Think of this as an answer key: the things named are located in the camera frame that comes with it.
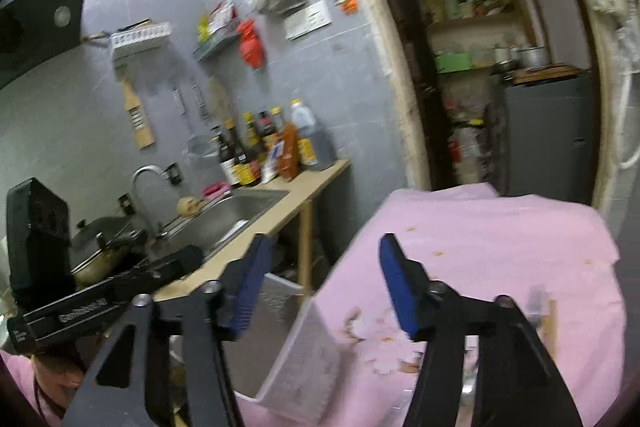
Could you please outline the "person's left hand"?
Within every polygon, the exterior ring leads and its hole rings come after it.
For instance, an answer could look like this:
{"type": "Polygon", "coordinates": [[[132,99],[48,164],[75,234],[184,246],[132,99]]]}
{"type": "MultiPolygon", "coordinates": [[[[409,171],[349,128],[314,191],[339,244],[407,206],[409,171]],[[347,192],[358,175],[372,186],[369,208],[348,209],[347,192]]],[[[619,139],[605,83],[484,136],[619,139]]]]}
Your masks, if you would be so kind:
{"type": "Polygon", "coordinates": [[[32,367],[42,391],[54,403],[67,409],[84,379],[84,371],[49,355],[34,355],[32,367]]]}

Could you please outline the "pink sleeve forearm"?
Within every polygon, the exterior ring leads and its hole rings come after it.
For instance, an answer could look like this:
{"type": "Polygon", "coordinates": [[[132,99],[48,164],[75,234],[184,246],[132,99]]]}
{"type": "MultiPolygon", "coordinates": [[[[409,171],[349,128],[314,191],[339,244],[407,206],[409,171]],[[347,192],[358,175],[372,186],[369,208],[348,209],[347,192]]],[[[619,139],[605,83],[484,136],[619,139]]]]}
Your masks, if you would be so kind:
{"type": "Polygon", "coordinates": [[[12,381],[38,418],[48,426],[61,425],[61,418],[53,412],[43,394],[36,390],[35,369],[30,358],[24,355],[10,355],[4,350],[1,351],[1,356],[12,381]]]}

